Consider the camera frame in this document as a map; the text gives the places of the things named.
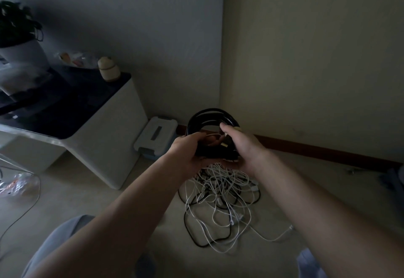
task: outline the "hand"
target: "hand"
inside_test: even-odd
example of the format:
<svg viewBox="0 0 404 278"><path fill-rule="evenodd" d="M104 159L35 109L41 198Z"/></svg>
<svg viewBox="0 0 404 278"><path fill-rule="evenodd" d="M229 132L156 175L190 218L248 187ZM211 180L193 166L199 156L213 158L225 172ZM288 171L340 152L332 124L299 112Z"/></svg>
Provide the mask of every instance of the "hand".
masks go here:
<svg viewBox="0 0 404 278"><path fill-rule="evenodd" d="M269 152L252 134L242 133L225 123L220 124L220 129L233 139L235 147L240 154L238 162L221 160L226 168L240 170L249 177L255 177L259 160Z"/></svg>
<svg viewBox="0 0 404 278"><path fill-rule="evenodd" d="M181 174L185 181L195 176L202 168L219 162L220 159L207 159L195 157L198 142L206 137L204 132L196 132L188 136L178 137L174 140L169 151L164 155Z"/></svg>

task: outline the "gray wall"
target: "gray wall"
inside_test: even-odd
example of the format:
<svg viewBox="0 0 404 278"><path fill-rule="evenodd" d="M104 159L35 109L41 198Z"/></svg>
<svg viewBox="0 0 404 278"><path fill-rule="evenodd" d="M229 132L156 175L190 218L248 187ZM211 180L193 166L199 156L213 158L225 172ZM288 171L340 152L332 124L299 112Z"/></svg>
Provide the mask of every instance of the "gray wall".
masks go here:
<svg viewBox="0 0 404 278"><path fill-rule="evenodd" d="M221 106L246 130L404 162L404 0L225 0Z"/></svg>
<svg viewBox="0 0 404 278"><path fill-rule="evenodd" d="M44 25L48 56L112 56L131 71L149 117L182 123L219 104L223 0L13 0Z"/></svg>

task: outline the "plastic storage container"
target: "plastic storage container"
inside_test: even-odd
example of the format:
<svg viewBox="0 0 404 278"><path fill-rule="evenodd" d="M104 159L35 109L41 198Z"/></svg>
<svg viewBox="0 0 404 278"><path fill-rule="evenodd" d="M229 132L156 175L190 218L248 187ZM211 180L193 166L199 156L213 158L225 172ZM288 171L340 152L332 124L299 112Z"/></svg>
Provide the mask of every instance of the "plastic storage container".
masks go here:
<svg viewBox="0 0 404 278"><path fill-rule="evenodd" d="M157 160L174 142L178 122L165 117L154 116L140 133L133 147L145 158Z"/></svg>

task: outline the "light blue cloth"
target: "light blue cloth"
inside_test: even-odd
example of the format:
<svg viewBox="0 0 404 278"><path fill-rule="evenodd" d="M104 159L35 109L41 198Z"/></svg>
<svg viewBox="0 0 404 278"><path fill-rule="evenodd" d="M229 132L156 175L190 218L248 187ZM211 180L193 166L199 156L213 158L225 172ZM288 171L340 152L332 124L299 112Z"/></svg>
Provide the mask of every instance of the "light blue cloth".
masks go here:
<svg viewBox="0 0 404 278"><path fill-rule="evenodd" d="M327 278L326 273L308 248L302 250L297 257L297 267L299 268L299 278Z"/></svg>
<svg viewBox="0 0 404 278"><path fill-rule="evenodd" d="M34 270L38 264L45 259L51 252L66 242L72 235L87 225L94 218L92 215L80 215L61 224L48 236L38 251L28 262L21 278ZM155 275L155 264L150 256L142 254L137 260L134 272L137 278L151 278Z"/></svg>

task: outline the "tangled cable pile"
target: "tangled cable pile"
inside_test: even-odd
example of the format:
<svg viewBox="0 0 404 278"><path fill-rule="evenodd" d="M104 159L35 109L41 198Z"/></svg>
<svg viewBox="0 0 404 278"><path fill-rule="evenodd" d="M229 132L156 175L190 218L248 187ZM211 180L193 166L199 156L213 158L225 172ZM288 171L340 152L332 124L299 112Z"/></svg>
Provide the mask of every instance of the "tangled cable pile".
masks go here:
<svg viewBox="0 0 404 278"><path fill-rule="evenodd" d="M191 192L188 192L185 184L185 199L178 191L178 195L185 204L184 225L189 236L199 247L211 246L218 253L226 253L232 249L237 239L248 229L251 228L260 238L265 241L274 242L279 240L286 232L293 230L293 226L285 230L274 240L268 240L251 226L250 205L255 204L261 197L258 183L250 179L245 173L239 170L222 168L219 163L212 164L199 171L193 178L188 180L193 183ZM192 206L196 204L207 204L213 209L212 221L221 228L228 228L229 233L222 238L214 239L209 232L208 225L199 219ZM215 217L218 213L224 214L229 223L220 224ZM199 244L190 232L187 224L187 217L191 216L200 225L207 244ZM236 234L232 236L233 227L236 228Z"/></svg>

